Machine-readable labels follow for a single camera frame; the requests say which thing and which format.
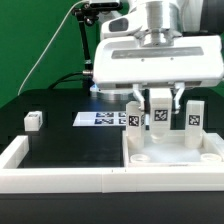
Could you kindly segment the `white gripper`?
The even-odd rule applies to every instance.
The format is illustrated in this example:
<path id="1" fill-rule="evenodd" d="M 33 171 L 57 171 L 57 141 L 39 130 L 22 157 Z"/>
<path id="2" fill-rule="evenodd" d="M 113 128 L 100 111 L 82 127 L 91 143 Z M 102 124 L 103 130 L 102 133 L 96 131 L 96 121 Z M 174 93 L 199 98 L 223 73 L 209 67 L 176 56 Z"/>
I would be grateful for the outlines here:
<path id="1" fill-rule="evenodd" d="M 100 89 L 131 88 L 145 111 L 141 88 L 173 88 L 172 112 L 180 111 L 185 87 L 210 87 L 224 77 L 221 38 L 184 37 L 176 30 L 146 25 L 132 16 L 102 24 L 93 81 Z"/>

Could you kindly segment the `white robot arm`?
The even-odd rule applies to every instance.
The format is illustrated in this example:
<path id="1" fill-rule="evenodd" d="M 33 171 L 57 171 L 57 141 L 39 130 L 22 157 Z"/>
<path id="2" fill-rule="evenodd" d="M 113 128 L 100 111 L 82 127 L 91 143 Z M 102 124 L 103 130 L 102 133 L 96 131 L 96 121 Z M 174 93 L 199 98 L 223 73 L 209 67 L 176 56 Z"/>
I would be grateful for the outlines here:
<path id="1" fill-rule="evenodd" d="M 101 90 L 130 90 L 145 109 L 144 89 L 166 89 L 171 108 L 187 88 L 213 87 L 224 77 L 221 38 L 185 36 L 178 0 L 129 0 L 126 15 L 102 23 L 93 81 Z"/>

